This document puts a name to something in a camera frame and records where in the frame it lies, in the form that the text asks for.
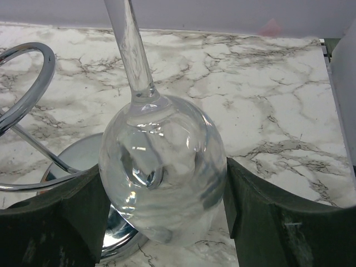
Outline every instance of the white marble surface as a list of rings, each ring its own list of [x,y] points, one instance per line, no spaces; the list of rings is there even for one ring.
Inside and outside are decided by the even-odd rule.
[[[317,39],[143,32],[156,87],[190,100],[214,120],[227,155],[260,177],[307,199],[356,204],[335,103]],[[111,31],[0,26],[0,51],[43,42],[57,56],[56,74],[21,125],[55,153],[105,129],[130,101]],[[16,102],[41,68],[38,53],[0,68],[2,107]],[[9,131],[0,138],[4,182],[38,182],[48,167]],[[0,194],[0,208],[29,197]],[[154,242],[122,262],[100,266],[237,266],[221,206],[205,240],[189,248]]]

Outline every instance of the chrome base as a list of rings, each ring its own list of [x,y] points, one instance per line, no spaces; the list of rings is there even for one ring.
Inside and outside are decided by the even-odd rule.
[[[98,163],[102,133],[81,139],[59,154],[63,162],[70,162],[78,170],[87,170]],[[59,179],[68,175],[51,164],[41,182]],[[111,205],[101,252],[101,263],[112,259],[124,259],[141,248],[148,238],[128,224]]]

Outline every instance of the wine glass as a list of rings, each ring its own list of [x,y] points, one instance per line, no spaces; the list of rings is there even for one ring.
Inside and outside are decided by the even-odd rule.
[[[105,5],[131,102],[103,134],[103,186],[120,215],[149,239],[193,244],[209,230],[223,198],[226,156],[220,134],[191,102],[159,94],[131,0]]]

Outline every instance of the glass stem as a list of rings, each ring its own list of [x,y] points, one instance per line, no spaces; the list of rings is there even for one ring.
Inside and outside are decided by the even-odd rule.
[[[159,93],[152,79],[131,0],[104,1],[127,74],[132,102],[157,99]]]

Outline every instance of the chrome stand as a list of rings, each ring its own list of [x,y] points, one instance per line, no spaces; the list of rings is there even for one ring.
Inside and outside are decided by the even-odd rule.
[[[35,106],[50,84],[55,72],[55,54],[45,44],[25,43],[11,48],[0,55],[0,66],[2,66],[9,60],[32,51],[38,51],[43,54],[42,70],[31,88],[13,107],[6,112],[0,109],[0,137],[11,129],[53,163],[45,172],[40,183],[27,185],[0,183],[0,191],[41,191],[43,193],[70,179],[78,177],[98,163],[102,133],[97,133],[75,142],[59,156],[56,156],[48,148],[35,140],[24,128],[17,125]],[[71,162],[72,166],[67,165],[65,162]],[[117,258],[127,258],[147,241],[148,238],[128,224],[111,205],[103,241],[101,262]]]

